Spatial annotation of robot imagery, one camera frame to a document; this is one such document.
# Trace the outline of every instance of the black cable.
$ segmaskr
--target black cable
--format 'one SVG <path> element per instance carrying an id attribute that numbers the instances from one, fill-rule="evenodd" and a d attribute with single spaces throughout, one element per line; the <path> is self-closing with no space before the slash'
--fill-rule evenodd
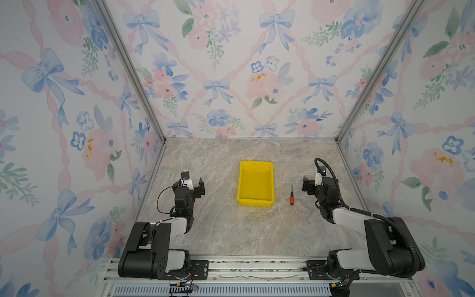
<path id="1" fill-rule="evenodd" d="M 303 271 L 309 271 L 309 270 L 312 270 L 312 269 L 318 269 L 318 268 L 323 268 L 326 266 L 326 262 L 325 264 L 322 264 L 322 265 L 318 265 L 318 266 L 313 266 L 313 267 L 304 267 L 302 268 Z"/>
<path id="2" fill-rule="evenodd" d="M 349 211 L 353 211 L 353 212 L 357 212 L 357 213 L 361 213 L 361 214 L 373 217 L 375 219 L 382 220 L 382 221 L 386 222 L 388 225 L 390 225 L 392 227 L 392 229 L 395 230 L 398 234 L 401 235 L 404 243 L 409 248 L 409 252 L 411 254 L 411 269 L 410 269 L 409 273 L 407 273 L 407 274 L 393 275 L 393 276 L 399 277 L 399 278 L 410 278 L 416 272 L 418 272 L 419 271 L 419 266 L 420 266 L 419 257 L 417 255 L 416 249 L 414 248 L 414 245 L 412 245 L 412 242 L 409 240 L 409 237 L 404 233 L 404 231 L 395 222 L 391 221 L 390 219 L 388 219 L 386 217 L 383 217 L 383 216 L 381 216 L 379 214 L 376 214 L 376 213 L 371 213 L 369 211 L 364 211 L 364 210 L 360 210 L 360 209 L 348 206 L 348 204 L 346 204 L 345 201 L 343 201 L 342 193 L 340 191 L 340 185 L 338 184 L 338 180 L 337 180 L 337 178 L 335 176 L 335 173 L 333 172 L 332 168 L 324 160 L 322 160 L 320 158 L 315 158 L 315 160 L 314 160 L 315 166 L 317 166 L 318 172 L 320 174 L 321 174 L 322 170 L 321 170 L 320 166 L 318 165 L 317 161 L 320 161 L 323 165 L 325 165 L 326 168 L 328 169 L 328 171 L 330 172 L 330 174 L 332 175 L 333 179 L 335 180 L 336 189 L 337 189 L 337 192 L 338 192 L 338 199 L 340 200 L 341 204 L 346 209 L 348 209 Z"/>
<path id="3" fill-rule="evenodd" d="M 171 187 L 173 187 L 173 186 L 170 186 L 170 187 L 168 187 L 168 188 L 163 189 L 163 190 L 160 192 L 160 194 L 158 194 L 158 197 L 157 197 L 157 210 L 158 210 L 159 213 L 168 214 L 167 212 L 163 212 L 163 211 L 160 211 L 160 210 L 158 209 L 158 199 L 160 198 L 160 195 L 161 195 L 166 189 L 169 189 L 169 188 L 171 188 Z"/>

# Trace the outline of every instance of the floral wallpaper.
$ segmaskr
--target floral wallpaper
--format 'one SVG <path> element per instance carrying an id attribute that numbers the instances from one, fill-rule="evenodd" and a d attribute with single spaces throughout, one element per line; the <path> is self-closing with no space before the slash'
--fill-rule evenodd
<path id="1" fill-rule="evenodd" d="M 106 3 L 166 137 L 318 138 L 338 134 L 411 1 Z"/>
<path id="2" fill-rule="evenodd" d="M 343 139 L 371 211 L 419 245 L 424 297 L 475 296 L 474 71 L 475 1 L 429 0 Z"/>
<path id="3" fill-rule="evenodd" d="M 93 296 L 160 141 L 89 1 L 0 8 L 0 297 Z"/>

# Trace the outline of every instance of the marble tabletop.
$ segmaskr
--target marble tabletop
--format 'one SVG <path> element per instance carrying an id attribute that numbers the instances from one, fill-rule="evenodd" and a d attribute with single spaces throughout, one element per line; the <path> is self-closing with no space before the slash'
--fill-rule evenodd
<path id="1" fill-rule="evenodd" d="M 193 227 L 170 241 L 171 249 L 192 254 L 326 256 L 332 249 L 362 249 L 354 231 L 328 223 L 315 207 L 315 197 L 301 191 L 302 179 L 315 176 L 314 158 L 326 160 L 340 181 L 343 199 L 361 207 L 334 141 L 307 139 L 168 139 L 154 184 L 138 221 L 163 220 L 156 200 L 162 189 L 189 170 L 194 183 L 203 178 L 206 195 L 195 202 Z M 270 208 L 241 206 L 237 201 L 239 163 L 274 164 L 275 202 Z M 294 185 L 295 204 L 290 205 Z M 158 206 L 174 205 L 171 189 Z"/>

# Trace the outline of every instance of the vent grille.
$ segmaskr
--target vent grille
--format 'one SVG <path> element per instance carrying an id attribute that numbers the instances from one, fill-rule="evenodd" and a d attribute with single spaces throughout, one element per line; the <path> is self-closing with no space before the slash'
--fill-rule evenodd
<path id="1" fill-rule="evenodd" d="M 198 283 L 198 289 L 189 296 L 330 296 L 328 284 L 205 284 Z M 184 288 L 159 284 L 117 284 L 113 296 L 186 296 L 180 294 Z"/>

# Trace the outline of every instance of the yellow plastic tray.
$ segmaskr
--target yellow plastic tray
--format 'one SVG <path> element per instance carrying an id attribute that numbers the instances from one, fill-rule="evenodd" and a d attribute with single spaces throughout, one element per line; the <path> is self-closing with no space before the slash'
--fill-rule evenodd
<path id="1" fill-rule="evenodd" d="M 237 201 L 240 205 L 271 207 L 275 201 L 272 163 L 241 162 Z"/>

